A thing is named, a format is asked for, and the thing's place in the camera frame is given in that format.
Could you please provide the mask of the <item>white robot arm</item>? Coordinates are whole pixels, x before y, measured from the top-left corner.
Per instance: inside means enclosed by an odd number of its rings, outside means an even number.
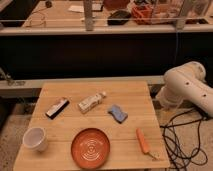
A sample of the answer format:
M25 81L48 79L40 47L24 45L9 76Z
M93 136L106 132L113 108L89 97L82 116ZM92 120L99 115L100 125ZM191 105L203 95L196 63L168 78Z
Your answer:
M213 88L204 83L205 67L196 61L185 63L165 72L165 85L156 99L165 109L177 108L188 100L213 118Z

